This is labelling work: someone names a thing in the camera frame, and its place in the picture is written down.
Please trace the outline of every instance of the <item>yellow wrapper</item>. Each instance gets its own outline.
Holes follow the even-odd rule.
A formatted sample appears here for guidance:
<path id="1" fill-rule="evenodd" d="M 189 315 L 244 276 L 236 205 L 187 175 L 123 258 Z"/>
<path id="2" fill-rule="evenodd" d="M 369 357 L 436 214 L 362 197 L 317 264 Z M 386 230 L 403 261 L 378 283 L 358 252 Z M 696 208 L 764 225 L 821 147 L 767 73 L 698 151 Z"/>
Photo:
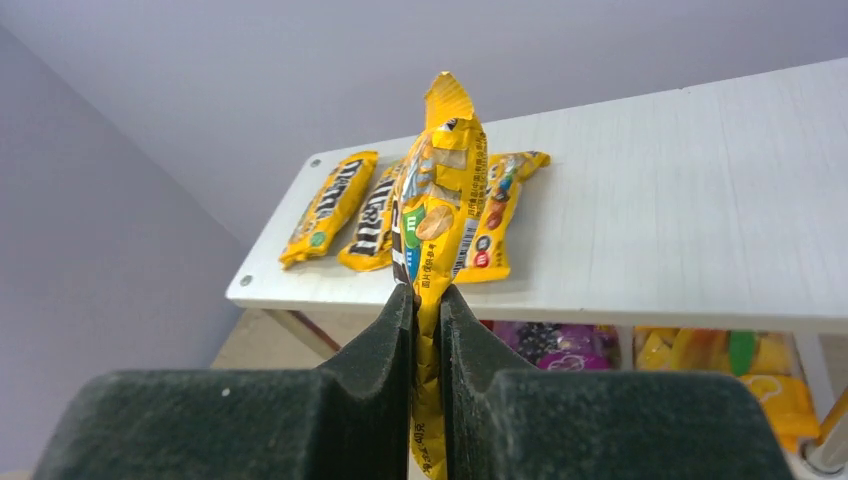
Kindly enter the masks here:
<path id="1" fill-rule="evenodd" d="M 728 334 L 727 330 L 681 328 L 671 347 L 671 369 L 721 371 Z"/>
<path id="2" fill-rule="evenodd" d="M 800 439 L 819 436 L 819 422 L 804 382 L 786 375 L 743 375 L 739 380 L 759 400 L 784 448 L 795 453 Z"/>
<path id="3" fill-rule="evenodd" d="M 639 350 L 636 357 L 637 370 L 670 370 L 671 348 L 663 342 L 662 338 L 652 332 L 645 340 L 645 345 Z"/>
<path id="4" fill-rule="evenodd" d="M 465 268 L 456 275 L 456 283 L 491 282 L 509 276 L 506 227 L 515 213 L 524 181 L 550 162 L 550 155 L 541 152 L 500 153 L 489 157 L 486 207 Z"/>
<path id="5" fill-rule="evenodd" d="M 280 255 L 283 270 L 327 254 L 333 237 L 356 212 L 376 166 L 377 152 L 365 151 L 347 157 L 330 172 Z"/>
<path id="6" fill-rule="evenodd" d="M 362 204 L 353 240 L 339 252 L 342 265 L 368 272 L 392 264 L 392 196 L 403 160 L 389 166 Z"/>
<path id="7" fill-rule="evenodd" d="M 783 335 L 761 336 L 757 355 L 748 373 L 789 375 L 792 371 L 792 348 Z"/>
<path id="8" fill-rule="evenodd" d="M 410 441 L 431 479 L 447 479 L 434 343 L 442 294 L 465 264 L 486 195 L 486 135 L 471 99 L 447 72 L 425 96 L 426 129 L 413 144 L 392 207 L 395 278 L 420 298 Z"/>

